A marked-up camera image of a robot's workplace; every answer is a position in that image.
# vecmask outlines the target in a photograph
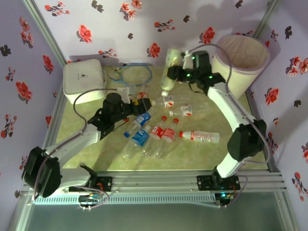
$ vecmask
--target trash can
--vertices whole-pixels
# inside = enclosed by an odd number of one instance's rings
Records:
[[[231,59],[233,69],[229,88],[238,99],[268,64],[269,50],[263,42],[243,35],[224,36],[217,44]],[[219,72],[225,80],[229,76],[228,60],[218,48],[212,61],[212,72]]]

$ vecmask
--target glass panel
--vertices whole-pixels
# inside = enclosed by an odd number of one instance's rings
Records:
[[[26,231],[284,230],[273,193],[244,193],[227,209],[200,205],[35,205]]]
[[[153,79],[150,83],[149,98],[156,100],[160,97],[162,92],[160,83],[163,67],[151,67],[151,69],[153,71]],[[106,71],[112,78],[118,79],[117,74],[113,70],[107,68]],[[144,67],[128,67],[123,70],[123,76],[126,82],[141,83],[145,77],[149,76],[149,73]],[[112,82],[109,78],[107,81],[107,87],[109,88],[123,87],[123,84]],[[204,113],[178,117],[179,124],[177,125],[176,138],[168,146],[170,152],[168,152],[163,160],[145,158],[140,154],[136,154],[128,161],[122,157],[121,154],[126,151],[124,148],[129,141],[129,139],[124,137],[123,133],[128,125],[135,119],[135,117],[132,116],[127,124],[121,126],[100,142],[81,151],[72,158],[65,167],[76,168],[80,163],[84,163],[95,171],[213,169],[227,154],[227,142],[232,132],[226,118],[208,97],[204,94],[193,93],[189,89],[188,84],[176,83],[175,87],[170,91],[170,94],[188,94],[192,98],[191,103],[208,102],[208,107]],[[245,95],[240,98],[240,103],[250,111]],[[103,100],[82,103],[77,105],[77,110],[87,119],[90,119],[94,113],[102,107],[102,104]],[[170,124],[175,116],[169,116],[169,109],[173,109],[173,107],[155,111],[155,114],[147,124],[154,126],[154,124],[160,120],[161,116],[167,116],[167,124]],[[83,121],[74,113],[72,104],[67,102],[57,142],[62,141],[82,127]],[[180,138],[180,130],[218,132],[220,134],[220,141],[219,143],[208,143]],[[254,160],[264,161],[263,153],[260,152],[255,156]],[[249,164],[243,168],[260,169],[267,168],[267,166]]]

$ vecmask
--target blue bottle label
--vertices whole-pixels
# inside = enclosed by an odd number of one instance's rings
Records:
[[[146,121],[148,121],[151,118],[151,115],[146,112],[140,116],[137,117],[136,121],[143,127]]]
[[[140,147],[142,147],[144,145],[144,143],[148,140],[149,138],[149,134],[143,130],[140,129],[139,131],[137,131],[137,133],[133,136],[133,140],[140,145]]]

